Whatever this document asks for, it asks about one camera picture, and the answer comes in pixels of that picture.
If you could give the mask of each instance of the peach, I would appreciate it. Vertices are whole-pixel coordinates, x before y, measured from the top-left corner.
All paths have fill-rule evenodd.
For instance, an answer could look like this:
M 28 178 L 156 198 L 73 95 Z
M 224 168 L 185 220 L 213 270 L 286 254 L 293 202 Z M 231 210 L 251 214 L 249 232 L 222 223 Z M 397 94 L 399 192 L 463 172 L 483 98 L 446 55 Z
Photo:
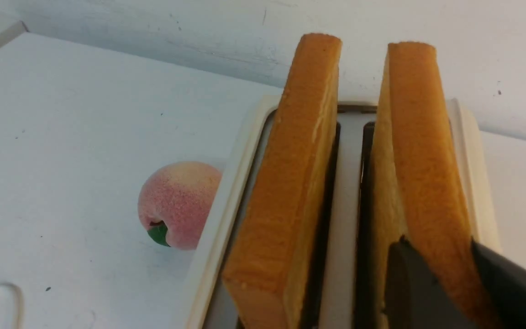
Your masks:
M 158 169 L 139 193 L 137 212 L 157 243 L 196 249 L 221 172 L 202 162 L 177 162 Z

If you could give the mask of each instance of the white countertop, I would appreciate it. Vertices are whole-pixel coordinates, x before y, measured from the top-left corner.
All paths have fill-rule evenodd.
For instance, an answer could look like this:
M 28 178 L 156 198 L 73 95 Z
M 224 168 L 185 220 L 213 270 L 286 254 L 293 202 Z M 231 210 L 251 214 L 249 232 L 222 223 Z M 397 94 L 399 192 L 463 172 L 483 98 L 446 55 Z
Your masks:
M 222 166 L 244 114 L 280 93 L 29 33 L 1 48 L 0 281 L 23 289 L 25 327 L 168 323 L 192 252 L 150 240 L 141 185 L 177 160 Z M 526 267 L 526 142 L 483 138 L 502 245 Z

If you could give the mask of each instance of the toast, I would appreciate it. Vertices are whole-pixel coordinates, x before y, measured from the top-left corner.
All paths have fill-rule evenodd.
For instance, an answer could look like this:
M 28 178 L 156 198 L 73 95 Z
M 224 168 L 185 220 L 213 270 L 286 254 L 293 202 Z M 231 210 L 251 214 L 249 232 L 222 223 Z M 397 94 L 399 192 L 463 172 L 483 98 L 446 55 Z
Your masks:
M 248 329 L 299 326 L 336 134 L 342 42 L 304 35 L 222 273 Z
M 389 44 L 371 156 L 376 322 L 386 327 L 389 245 L 405 235 L 459 310 L 478 326 L 500 320 L 470 251 L 472 233 L 453 149 L 436 49 Z

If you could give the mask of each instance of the bread crust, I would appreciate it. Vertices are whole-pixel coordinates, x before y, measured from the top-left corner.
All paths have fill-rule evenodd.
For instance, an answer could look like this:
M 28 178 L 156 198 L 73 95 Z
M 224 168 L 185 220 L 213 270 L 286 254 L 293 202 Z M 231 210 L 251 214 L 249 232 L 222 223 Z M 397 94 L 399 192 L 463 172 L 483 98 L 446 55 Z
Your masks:
M 222 274 L 247 328 L 299 325 L 336 134 L 342 42 L 304 35 Z

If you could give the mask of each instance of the cable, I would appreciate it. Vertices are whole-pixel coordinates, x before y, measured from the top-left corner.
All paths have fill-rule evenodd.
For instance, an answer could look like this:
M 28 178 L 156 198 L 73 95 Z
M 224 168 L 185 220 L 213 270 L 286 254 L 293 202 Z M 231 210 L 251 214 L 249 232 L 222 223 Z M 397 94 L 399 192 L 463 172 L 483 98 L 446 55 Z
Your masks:
M 2 283 L 0 284 L 0 294 L 9 292 L 13 296 L 15 307 L 14 319 L 15 327 L 14 329 L 21 329 L 23 326 L 23 294 L 21 289 L 18 286 L 13 285 L 12 283 Z

